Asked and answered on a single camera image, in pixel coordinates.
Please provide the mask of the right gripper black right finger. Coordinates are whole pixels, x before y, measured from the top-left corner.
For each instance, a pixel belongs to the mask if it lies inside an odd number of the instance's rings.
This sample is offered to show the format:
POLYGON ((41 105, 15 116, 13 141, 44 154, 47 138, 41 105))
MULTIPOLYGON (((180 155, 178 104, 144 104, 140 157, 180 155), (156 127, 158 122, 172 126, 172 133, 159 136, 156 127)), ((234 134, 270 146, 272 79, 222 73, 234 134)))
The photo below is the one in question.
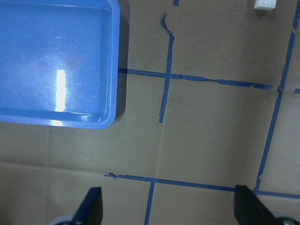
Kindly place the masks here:
POLYGON ((234 216, 239 225, 277 225, 274 215, 254 193, 244 185, 236 185, 234 193, 234 216))

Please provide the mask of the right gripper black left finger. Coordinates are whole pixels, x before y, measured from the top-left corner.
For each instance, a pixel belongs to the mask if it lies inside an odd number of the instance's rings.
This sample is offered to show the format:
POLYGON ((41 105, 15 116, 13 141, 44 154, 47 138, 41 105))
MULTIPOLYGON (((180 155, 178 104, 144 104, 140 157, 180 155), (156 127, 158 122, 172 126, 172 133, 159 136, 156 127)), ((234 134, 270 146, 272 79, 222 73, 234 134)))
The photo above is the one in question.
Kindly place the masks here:
POLYGON ((72 218, 74 225, 100 225, 103 219, 101 187, 91 187, 72 218))

